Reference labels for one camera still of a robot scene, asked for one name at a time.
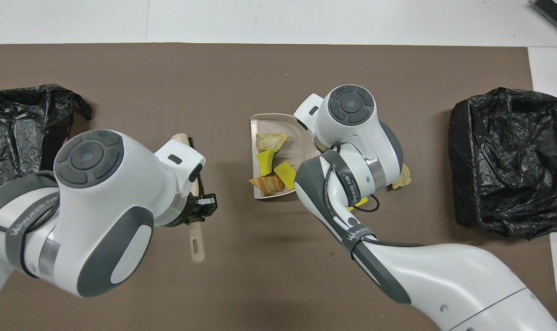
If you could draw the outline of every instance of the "white robotic arm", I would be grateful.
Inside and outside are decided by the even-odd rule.
[[[51,172],[0,187],[0,290],[12,270],[81,297],[100,295],[140,264],[154,226],[202,220],[214,194],[190,191],[205,158],[177,140],[155,154],[120,132],[68,141]]]
[[[542,304],[491,253],[469,245],[379,241],[348,211],[394,182],[402,166],[401,146],[379,122],[367,90],[344,85],[325,98],[312,95],[295,118],[324,151],[299,167],[299,199],[385,294],[412,304],[443,331],[557,331]]]

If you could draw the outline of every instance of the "gray button pad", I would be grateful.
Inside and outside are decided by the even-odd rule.
[[[331,92],[328,102],[331,117],[345,126],[362,124],[374,112],[373,97],[360,86],[340,86]]]
[[[93,130],[75,136],[56,156],[58,180],[72,188],[87,188],[110,178],[123,160],[123,140],[115,132]]]

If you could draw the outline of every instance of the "brown mat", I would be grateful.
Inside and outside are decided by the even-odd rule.
[[[380,191],[380,211],[360,220],[383,240],[487,249],[557,316],[548,236],[506,240],[454,222],[449,111],[498,86],[531,89],[525,48],[0,46],[0,89],[45,83],[95,107],[77,132],[118,130],[154,151],[178,132],[192,136],[219,209],[203,225],[203,263],[190,261],[186,226],[159,228],[139,270],[94,299],[13,274],[0,294],[0,330],[436,330],[381,293],[299,201],[252,197],[249,118],[292,114],[310,93],[345,83],[375,95],[413,178]]]

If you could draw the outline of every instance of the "trash bag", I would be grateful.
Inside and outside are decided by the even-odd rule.
[[[497,88],[457,103],[448,155],[458,224],[528,240],[557,231],[557,98]]]
[[[75,103],[90,120],[90,105],[61,86],[0,91],[0,186],[39,170],[52,170],[74,121]]]

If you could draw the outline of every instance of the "white tray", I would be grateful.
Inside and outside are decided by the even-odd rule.
[[[315,157],[320,154],[310,138],[309,134],[302,128],[301,124],[297,123],[297,120],[286,114],[257,114],[250,119],[250,133],[252,140],[252,164],[253,164],[253,178],[258,178],[260,176],[260,169],[258,166],[258,159],[256,155],[258,150],[256,149],[256,134],[257,133],[280,133],[286,132],[288,134],[287,143],[282,147],[278,153],[274,156],[273,166],[291,160],[291,167],[295,170],[299,169],[299,165],[307,159]],[[289,190],[285,187],[284,191],[278,192],[273,195],[268,195],[265,197],[262,191],[253,186],[253,197],[256,199],[269,199],[273,197],[280,197],[282,195],[287,195],[294,192],[295,190]]]

